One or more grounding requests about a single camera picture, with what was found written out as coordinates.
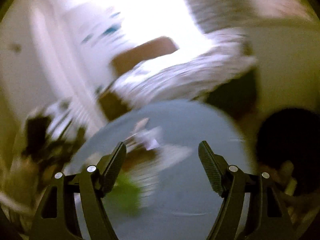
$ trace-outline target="white cloth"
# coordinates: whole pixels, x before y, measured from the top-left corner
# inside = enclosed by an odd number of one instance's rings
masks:
[[[207,34],[203,44],[137,65],[111,87],[131,108],[172,99],[192,100],[247,73],[256,63],[245,53],[241,28]]]

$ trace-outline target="gray table surface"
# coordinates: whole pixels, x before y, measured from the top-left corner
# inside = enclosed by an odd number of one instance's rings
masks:
[[[160,126],[168,144],[187,146],[192,154],[173,167],[163,170],[154,203],[136,217],[116,212],[108,199],[104,205],[110,222],[120,240],[172,239],[205,240],[218,215],[222,199],[213,192],[197,154],[206,140],[214,153],[244,172],[254,173],[252,159],[245,150],[243,138],[232,120],[223,112],[197,102],[165,101],[131,111],[90,138],[74,156],[71,167],[79,169],[93,153],[110,153],[124,140],[137,121],[150,118],[147,129]],[[244,203],[244,214],[247,209]],[[84,239],[90,239],[85,227],[81,205],[77,204],[79,224]]]

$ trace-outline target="metal pin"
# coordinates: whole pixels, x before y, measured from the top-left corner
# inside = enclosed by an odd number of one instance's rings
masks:
[[[232,171],[232,172],[237,172],[238,171],[238,167],[236,167],[234,165],[231,165],[231,166],[229,166],[229,170]]]
[[[263,172],[263,173],[262,173],[262,177],[264,177],[265,179],[269,179],[269,178],[270,178],[270,175],[269,175],[269,173],[267,173],[267,172]]]
[[[89,167],[87,168],[87,171],[88,171],[88,172],[94,172],[96,169],[97,169],[96,166],[91,165],[91,166],[89,166]]]
[[[60,179],[63,176],[62,172],[58,172],[54,175],[56,179]]]

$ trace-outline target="black round object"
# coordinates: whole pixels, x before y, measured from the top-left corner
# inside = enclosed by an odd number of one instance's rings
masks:
[[[298,185],[295,195],[320,186],[320,117],[308,110],[287,108],[262,124],[257,138],[258,161],[279,169],[290,160]]]

